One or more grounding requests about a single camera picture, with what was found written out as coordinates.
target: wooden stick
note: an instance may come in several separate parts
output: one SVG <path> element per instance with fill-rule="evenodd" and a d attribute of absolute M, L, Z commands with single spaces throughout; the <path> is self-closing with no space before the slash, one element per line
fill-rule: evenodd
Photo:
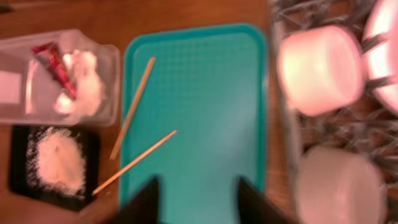
<path fill-rule="evenodd" d="M 161 146 L 164 142 L 169 140 L 175 133 L 177 133 L 177 130 L 174 130 L 170 134 L 166 135 L 166 137 L 162 138 L 159 142 L 154 144 L 152 147 L 150 147 L 145 152 L 143 152 L 141 155 L 139 155 L 137 158 L 135 158 L 133 161 L 131 161 L 127 166 L 123 167 L 123 169 L 121 169 L 119 172 L 115 173 L 111 178 L 109 178 L 107 181 L 105 181 L 103 184 L 101 184 L 99 187 L 97 187 L 93 191 L 93 195 L 100 192 L 102 189 L 104 189 L 106 186 L 108 186 L 110 183 L 112 183 L 117 178 L 119 178 L 122 174 L 124 174 L 127 170 L 129 170 L 130 168 L 135 166 L 141 159 L 148 156 L 151 152 L 153 152 L 155 149 L 157 149 L 159 146 Z"/>
<path fill-rule="evenodd" d="M 116 142 L 114 143 L 110 159 L 115 159 L 119 153 L 120 145 L 122 144 L 123 139 L 124 139 L 127 131 L 129 130 L 132 117 L 134 116 L 134 113 L 136 112 L 138 103 L 141 99 L 142 93 L 144 92 L 145 86 L 147 84 L 150 72 L 152 71 L 152 67 L 154 66 L 154 64 L 155 64 L 155 58 L 152 57 L 148 61 L 147 67 L 145 68 L 145 71 L 144 71 L 144 75 L 141 78 L 141 82 L 139 84 L 137 93 L 134 96 L 134 99 L 132 100 L 131 106 L 129 108 L 129 112 L 127 112 L 127 116 L 126 116 L 126 119 L 124 120 L 122 129 L 120 130 L 120 133 L 119 133 L 119 136 L 118 136 Z"/>

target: black tray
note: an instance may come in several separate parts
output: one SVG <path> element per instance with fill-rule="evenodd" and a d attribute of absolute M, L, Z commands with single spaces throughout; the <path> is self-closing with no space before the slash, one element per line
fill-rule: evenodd
<path fill-rule="evenodd" d="M 42 126 L 14 126 L 11 141 L 11 162 L 9 173 L 9 187 L 18 194 L 25 195 L 43 202 L 79 211 L 89 204 L 94 197 L 91 193 L 98 185 L 99 151 L 101 148 L 100 137 L 93 132 L 78 128 L 67 128 L 72 136 L 77 136 L 77 141 L 82 145 L 82 154 L 86 159 L 85 192 L 82 197 L 67 197 L 56 191 L 44 190 L 40 187 L 31 187 L 27 182 L 27 144 L 29 133 Z"/>

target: wire rack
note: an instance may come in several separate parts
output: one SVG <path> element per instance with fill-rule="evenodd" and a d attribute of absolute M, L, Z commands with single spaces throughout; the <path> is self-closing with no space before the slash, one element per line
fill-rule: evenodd
<path fill-rule="evenodd" d="M 361 40 L 366 19 L 377 0 L 274 0 L 271 7 L 275 56 L 282 39 L 294 32 L 330 24 L 349 28 Z M 317 117 L 293 109 L 281 93 L 285 149 L 292 195 L 301 155 L 314 145 L 338 147 L 373 161 L 384 174 L 389 195 L 386 223 L 398 223 L 398 117 L 372 94 L 368 83 L 355 104 Z"/>

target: green tray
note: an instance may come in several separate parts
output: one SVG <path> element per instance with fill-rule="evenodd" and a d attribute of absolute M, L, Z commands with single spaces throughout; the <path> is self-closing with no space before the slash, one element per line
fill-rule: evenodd
<path fill-rule="evenodd" d="M 178 133 L 120 179 L 121 205 L 161 177 L 160 217 L 236 223 L 237 178 L 264 191 L 267 45 L 249 24 L 140 36 L 124 61 L 123 119 L 148 60 L 156 63 L 121 149 L 121 167 Z"/>

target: wooden table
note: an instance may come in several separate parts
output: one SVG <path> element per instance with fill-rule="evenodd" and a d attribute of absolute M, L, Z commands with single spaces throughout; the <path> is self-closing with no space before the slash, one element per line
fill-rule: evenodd
<path fill-rule="evenodd" d="M 80 29 L 100 44 L 113 44 L 124 53 L 130 41 L 141 34 L 234 22 L 254 24 L 265 33 L 269 14 L 265 0 L 115 0 L 71 1 L 45 7 L 21 9 L 0 15 L 0 38 L 51 30 Z M 267 196 L 292 215 L 283 133 L 278 115 L 278 96 L 271 62 Z M 119 120 L 97 128 L 102 137 L 99 182 L 114 174 L 119 161 L 110 161 Z M 0 127 L 0 223 L 96 223 L 118 209 L 118 185 L 102 191 L 80 213 L 16 195 L 8 189 L 11 127 Z"/>

